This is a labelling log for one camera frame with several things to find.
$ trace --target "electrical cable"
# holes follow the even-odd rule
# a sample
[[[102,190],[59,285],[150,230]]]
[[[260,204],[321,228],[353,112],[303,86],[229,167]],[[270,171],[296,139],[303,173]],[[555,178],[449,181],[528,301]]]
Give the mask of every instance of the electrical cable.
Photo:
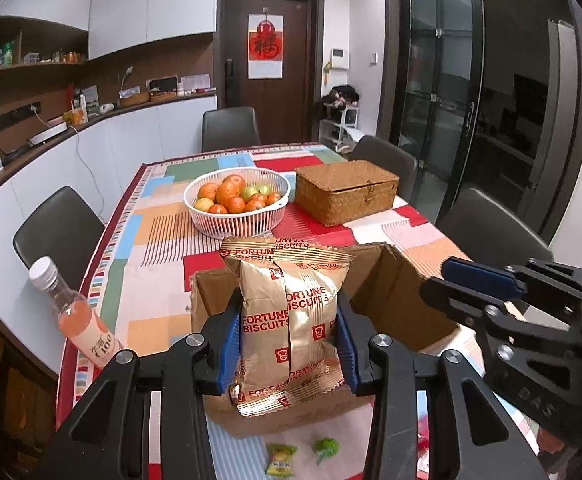
[[[42,124],[44,124],[47,128],[49,128],[49,125],[47,124],[47,121],[43,121],[42,119],[40,119],[40,116],[38,115],[38,111],[36,110],[36,107],[34,105],[31,105],[30,110],[36,114],[36,117],[38,118],[38,121],[40,121]]]
[[[100,195],[100,200],[102,200],[102,206],[100,207],[100,210],[98,211],[98,217],[100,219],[102,219],[100,217],[100,215],[102,214],[102,211],[104,211],[104,196],[102,195],[102,192],[100,191],[100,188],[98,187],[98,183],[95,180],[94,172],[91,170],[91,168],[89,166],[87,166],[87,163],[84,160],[82,160],[82,156],[80,155],[80,134],[78,133],[78,130],[76,130],[76,128],[74,126],[69,126],[69,128],[71,128],[73,131],[76,132],[76,137],[77,137],[77,139],[76,139],[76,156],[78,157],[80,162],[82,162],[82,165],[87,169],[89,174],[91,174],[92,179],[94,180],[95,189],[98,192],[98,194]]]

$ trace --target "brown wooden door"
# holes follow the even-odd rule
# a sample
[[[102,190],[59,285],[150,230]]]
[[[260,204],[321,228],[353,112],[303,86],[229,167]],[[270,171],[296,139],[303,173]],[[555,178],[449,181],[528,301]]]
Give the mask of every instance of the brown wooden door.
[[[306,0],[225,0],[221,34],[226,106],[255,109],[263,144],[311,139],[310,4]],[[249,14],[284,17],[282,79],[248,78]]]

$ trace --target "white bottle cap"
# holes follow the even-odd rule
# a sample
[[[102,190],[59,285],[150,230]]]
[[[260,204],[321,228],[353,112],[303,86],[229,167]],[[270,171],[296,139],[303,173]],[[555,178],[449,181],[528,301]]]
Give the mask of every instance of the white bottle cap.
[[[58,279],[58,268],[51,258],[43,256],[29,269],[29,279],[37,290],[45,292]]]

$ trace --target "dining chair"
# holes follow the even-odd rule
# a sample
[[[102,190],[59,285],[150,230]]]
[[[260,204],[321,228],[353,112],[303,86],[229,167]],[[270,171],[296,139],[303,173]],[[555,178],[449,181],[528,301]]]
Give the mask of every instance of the dining chair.
[[[78,290],[104,225],[71,187],[40,204],[14,235],[14,249],[29,269],[49,256],[67,285]]]
[[[202,116],[202,151],[260,146],[255,110],[250,106],[209,110]]]
[[[553,253],[512,211],[474,187],[463,189],[437,228],[474,262],[503,269],[529,258],[553,261]]]
[[[397,175],[400,179],[398,196],[409,201],[418,168],[418,161],[414,156],[387,140],[365,135],[357,141],[356,147],[349,155],[349,160],[360,159],[373,162],[376,166]]]

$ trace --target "white plastic basket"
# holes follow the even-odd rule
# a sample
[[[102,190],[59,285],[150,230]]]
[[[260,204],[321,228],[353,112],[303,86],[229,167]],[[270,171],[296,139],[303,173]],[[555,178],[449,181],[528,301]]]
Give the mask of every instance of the white plastic basket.
[[[280,200],[263,209],[233,215],[205,213],[194,208],[197,192],[204,184],[220,184],[231,174],[238,174],[247,186],[267,184],[271,192],[280,193]],[[277,226],[285,214],[291,185],[287,178],[276,171],[264,168],[229,168],[199,176],[184,190],[184,203],[197,230],[212,238],[223,240],[228,236],[260,236]]]

